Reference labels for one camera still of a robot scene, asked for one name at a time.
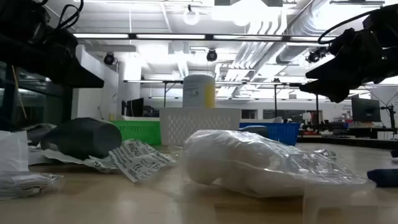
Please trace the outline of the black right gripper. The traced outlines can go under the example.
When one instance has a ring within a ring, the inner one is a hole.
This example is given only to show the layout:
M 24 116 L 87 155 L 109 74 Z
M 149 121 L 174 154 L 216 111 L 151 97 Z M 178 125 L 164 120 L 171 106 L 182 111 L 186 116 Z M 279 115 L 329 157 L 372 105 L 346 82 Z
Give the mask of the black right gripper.
M 340 103 L 350 90 L 364 83 L 378 84 L 398 75 L 398 32 L 395 30 L 347 29 L 333 40 L 329 51 L 334 59 L 308 71 L 307 78 L 318 80 L 301 85 L 300 91 Z

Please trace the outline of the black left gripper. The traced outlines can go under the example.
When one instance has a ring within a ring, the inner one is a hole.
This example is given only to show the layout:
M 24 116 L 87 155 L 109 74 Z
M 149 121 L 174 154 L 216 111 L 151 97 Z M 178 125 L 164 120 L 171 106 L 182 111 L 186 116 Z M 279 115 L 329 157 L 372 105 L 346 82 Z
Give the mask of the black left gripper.
M 102 88 L 104 80 L 82 67 L 76 57 L 78 41 L 68 30 L 45 42 L 30 43 L 0 26 L 0 62 L 22 67 L 72 88 Z

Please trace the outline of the black oblong toiletry item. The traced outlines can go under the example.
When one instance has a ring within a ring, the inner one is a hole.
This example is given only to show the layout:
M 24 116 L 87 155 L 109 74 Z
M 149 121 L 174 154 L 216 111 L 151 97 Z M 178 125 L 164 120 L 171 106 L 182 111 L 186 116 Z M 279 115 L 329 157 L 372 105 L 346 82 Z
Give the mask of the black oblong toiletry item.
M 90 156 L 103 159 L 122 143 L 120 130 L 109 121 L 94 118 L 71 119 L 46 133 L 40 140 L 42 149 L 85 160 Z
M 268 130 L 265 126 L 245 126 L 243 128 L 239 128 L 238 131 L 258 134 L 265 138 L 269 137 Z

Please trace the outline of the white paper packet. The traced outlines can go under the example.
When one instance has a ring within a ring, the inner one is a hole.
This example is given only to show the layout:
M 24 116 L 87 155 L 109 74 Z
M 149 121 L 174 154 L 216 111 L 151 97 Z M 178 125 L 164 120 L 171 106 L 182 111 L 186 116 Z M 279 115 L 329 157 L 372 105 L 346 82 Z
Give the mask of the white paper packet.
M 29 165 L 54 164 L 56 162 L 93 166 L 93 161 L 90 159 L 81 160 L 51 149 L 43 150 L 39 147 L 29 146 Z

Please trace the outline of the small printed packet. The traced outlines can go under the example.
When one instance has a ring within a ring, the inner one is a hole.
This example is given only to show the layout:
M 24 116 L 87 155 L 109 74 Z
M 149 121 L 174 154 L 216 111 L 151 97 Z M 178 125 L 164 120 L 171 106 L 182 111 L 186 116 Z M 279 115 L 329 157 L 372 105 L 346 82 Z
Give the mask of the small printed packet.
M 115 164 L 111 156 L 105 157 L 103 159 L 89 156 L 88 159 L 83 161 L 84 165 L 92 167 L 103 173 L 112 173 L 119 170 L 119 167 Z

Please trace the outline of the printed bandage packet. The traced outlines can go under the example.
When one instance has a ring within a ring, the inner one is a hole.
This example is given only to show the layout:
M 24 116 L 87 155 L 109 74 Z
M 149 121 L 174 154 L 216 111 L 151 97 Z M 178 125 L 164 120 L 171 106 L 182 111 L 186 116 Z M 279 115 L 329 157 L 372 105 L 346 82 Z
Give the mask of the printed bandage packet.
M 109 151 L 109 155 L 119 170 L 133 183 L 175 163 L 172 157 L 135 139 L 123 141 L 118 148 Z

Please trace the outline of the dark blue slim case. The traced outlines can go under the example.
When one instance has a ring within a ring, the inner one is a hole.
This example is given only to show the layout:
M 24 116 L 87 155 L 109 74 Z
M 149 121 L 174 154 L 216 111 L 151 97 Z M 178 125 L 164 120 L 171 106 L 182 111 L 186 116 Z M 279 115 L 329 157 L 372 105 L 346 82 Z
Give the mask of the dark blue slim case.
M 378 187 L 398 187 L 398 169 L 375 169 L 367 171 L 368 179 Z

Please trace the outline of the clear plastic bag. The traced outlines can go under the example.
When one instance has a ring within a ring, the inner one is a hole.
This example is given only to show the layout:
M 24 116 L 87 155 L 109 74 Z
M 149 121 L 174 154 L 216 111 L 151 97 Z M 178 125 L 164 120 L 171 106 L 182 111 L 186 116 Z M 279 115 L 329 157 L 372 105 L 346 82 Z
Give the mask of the clear plastic bag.
M 0 200 L 33 197 L 61 189 L 64 177 L 37 172 L 0 172 Z

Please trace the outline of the large clear bag white contents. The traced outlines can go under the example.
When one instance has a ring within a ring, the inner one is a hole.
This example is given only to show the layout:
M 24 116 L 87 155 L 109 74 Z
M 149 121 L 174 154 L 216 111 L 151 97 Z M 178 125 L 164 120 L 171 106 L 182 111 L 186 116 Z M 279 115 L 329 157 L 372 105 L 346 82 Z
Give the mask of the large clear bag white contents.
M 310 187 L 375 186 L 328 155 L 249 132 L 199 130 L 184 142 L 180 159 L 191 181 L 257 198 L 302 196 Z

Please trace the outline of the black computer monitor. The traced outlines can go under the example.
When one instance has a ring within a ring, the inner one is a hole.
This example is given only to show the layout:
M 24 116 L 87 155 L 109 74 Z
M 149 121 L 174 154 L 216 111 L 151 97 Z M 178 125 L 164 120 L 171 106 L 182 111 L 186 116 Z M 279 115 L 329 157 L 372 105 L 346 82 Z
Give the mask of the black computer monitor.
M 353 121 L 381 122 L 380 104 L 377 100 L 352 98 Z
M 126 116 L 143 117 L 144 114 L 144 99 L 138 98 L 126 102 Z

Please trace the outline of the cluttered background desk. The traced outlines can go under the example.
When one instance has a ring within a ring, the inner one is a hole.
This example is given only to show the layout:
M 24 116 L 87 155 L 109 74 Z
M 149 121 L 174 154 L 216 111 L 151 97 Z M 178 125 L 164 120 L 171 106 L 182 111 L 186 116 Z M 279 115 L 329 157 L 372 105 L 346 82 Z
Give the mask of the cluttered background desk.
M 387 128 L 375 126 L 372 123 L 344 123 L 332 122 L 321 124 L 303 124 L 298 131 L 300 137 L 321 136 L 325 138 L 365 138 L 379 139 L 379 133 L 383 134 L 382 139 L 398 137 L 398 128 Z

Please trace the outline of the black monitor stand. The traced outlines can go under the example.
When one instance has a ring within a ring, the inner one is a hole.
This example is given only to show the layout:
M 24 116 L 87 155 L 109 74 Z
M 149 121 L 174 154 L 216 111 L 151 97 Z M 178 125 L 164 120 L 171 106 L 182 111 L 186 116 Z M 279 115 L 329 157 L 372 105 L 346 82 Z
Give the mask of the black monitor stand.
M 393 134 L 398 134 L 398 129 L 396 128 L 396 122 L 395 122 L 395 117 L 394 114 L 396 113 L 394 111 L 394 105 L 387 105 L 387 106 L 382 106 L 380 107 L 380 110 L 386 110 L 388 115 L 389 115 L 389 119 L 391 122 L 391 129 Z

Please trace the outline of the blue plastic basket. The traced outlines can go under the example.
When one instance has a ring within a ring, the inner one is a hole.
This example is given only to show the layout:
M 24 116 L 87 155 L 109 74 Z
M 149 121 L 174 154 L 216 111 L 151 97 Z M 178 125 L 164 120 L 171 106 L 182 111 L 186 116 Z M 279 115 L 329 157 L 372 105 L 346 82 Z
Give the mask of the blue plastic basket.
M 240 123 L 240 128 L 248 126 L 266 127 L 268 138 L 294 146 L 299 135 L 300 123 Z

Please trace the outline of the white solid plastic bin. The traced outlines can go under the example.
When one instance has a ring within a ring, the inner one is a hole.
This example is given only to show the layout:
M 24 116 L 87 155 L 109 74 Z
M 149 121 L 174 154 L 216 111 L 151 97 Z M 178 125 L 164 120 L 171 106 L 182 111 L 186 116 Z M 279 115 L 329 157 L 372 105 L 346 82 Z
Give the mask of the white solid plastic bin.
M 155 117 L 130 117 L 130 116 L 120 116 L 120 121 L 160 121 L 159 118 Z
M 282 117 L 269 119 L 240 119 L 240 123 L 283 123 Z

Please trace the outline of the green plastic basket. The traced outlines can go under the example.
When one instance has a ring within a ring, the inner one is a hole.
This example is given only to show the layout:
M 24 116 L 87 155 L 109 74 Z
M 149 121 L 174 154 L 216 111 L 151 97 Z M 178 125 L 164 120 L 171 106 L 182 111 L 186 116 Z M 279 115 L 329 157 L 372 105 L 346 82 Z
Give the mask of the green plastic basket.
M 161 145 L 158 121 L 112 121 L 120 130 L 122 141 L 135 139 L 149 145 Z

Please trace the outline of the white canister yellow label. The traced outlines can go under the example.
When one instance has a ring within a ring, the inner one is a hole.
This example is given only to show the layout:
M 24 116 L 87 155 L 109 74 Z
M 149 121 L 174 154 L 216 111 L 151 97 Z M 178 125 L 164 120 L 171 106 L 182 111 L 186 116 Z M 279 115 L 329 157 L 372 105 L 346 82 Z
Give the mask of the white canister yellow label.
M 184 108 L 214 108 L 215 78 L 210 75 L 189 75 L 183 80 Z

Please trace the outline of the white perforated plastic basket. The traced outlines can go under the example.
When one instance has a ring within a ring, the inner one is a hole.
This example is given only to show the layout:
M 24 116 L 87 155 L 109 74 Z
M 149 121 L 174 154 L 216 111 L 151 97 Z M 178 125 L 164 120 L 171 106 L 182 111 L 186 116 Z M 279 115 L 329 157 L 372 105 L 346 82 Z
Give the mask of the white perforated plastic basket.
M 160 134 L 165 146 L 182 146 L 201 129 L 237 130 L 241 110 L 236 108 L 161 108 Z

